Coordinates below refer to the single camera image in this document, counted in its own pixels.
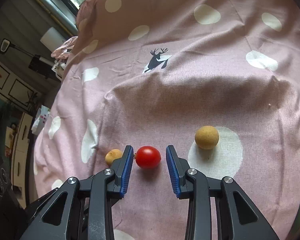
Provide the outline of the red tomato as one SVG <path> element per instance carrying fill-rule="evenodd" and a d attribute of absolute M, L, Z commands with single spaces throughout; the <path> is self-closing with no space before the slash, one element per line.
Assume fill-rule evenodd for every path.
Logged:
<path fill-rule="evenodd" d="M 161 162 L 160 152 L 153 146 L 142 146 L 134 154 L 138 167 L 143 169 L 156 168 Z"/>

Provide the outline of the lone tan longan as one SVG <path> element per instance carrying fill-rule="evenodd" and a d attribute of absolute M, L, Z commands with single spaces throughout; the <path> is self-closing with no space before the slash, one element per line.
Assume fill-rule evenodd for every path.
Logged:
<path fill-rule="evenodd" d="M 194 140 L 199 148 L 211 150 L 219 142 L 219 133 L 213 126 L 203 126 L 196 131 Z"/>

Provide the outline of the tan longan beside orange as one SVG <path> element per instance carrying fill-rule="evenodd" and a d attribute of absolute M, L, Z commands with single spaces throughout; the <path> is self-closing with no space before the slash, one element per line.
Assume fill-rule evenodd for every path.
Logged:
<path fill-rule="evenodd" d="M 113 149 L 106 154 L 105 162 L 108 166 L 111 166 L 114 160 L 120 159 L 122 156 L 123 156 L 123 153 L 121 150 Z"/>

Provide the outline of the white printed paper bag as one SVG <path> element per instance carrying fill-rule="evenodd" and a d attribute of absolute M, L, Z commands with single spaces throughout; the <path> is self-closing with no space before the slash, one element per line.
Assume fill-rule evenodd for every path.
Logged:
<path fill-rule="evenodd" d="M 50 109 L 44 105 L 41 105 L 41 107 L 37 111 L 36 118 L 31 127 L 32 134 L 38 135 L 42 131 L 49 115 Z"/>

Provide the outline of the pink polka dot cloth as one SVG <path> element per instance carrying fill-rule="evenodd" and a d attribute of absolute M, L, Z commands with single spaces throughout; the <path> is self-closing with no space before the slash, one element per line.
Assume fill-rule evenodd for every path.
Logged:
<path fill-rule="evenodd" d="M 231 176 L 280 239 L 300 206 L 300 9 L 294 0 L 85 0 L 34 147 L 42 196 L 113 149 L 173 145 Z M 215 148 L 196 131 L 213 126 Z"/>

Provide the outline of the crumpled pink clothing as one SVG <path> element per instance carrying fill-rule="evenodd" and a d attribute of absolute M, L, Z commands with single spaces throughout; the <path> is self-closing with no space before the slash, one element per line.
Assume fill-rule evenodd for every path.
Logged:
<path fill-rule="evenodd" d="M 56 48 L 52 53 L 51 57 L 56 60 L 66 60 L 74 48 L 78 37 L 73 36 L 65 41 L 60 47 Z"/>

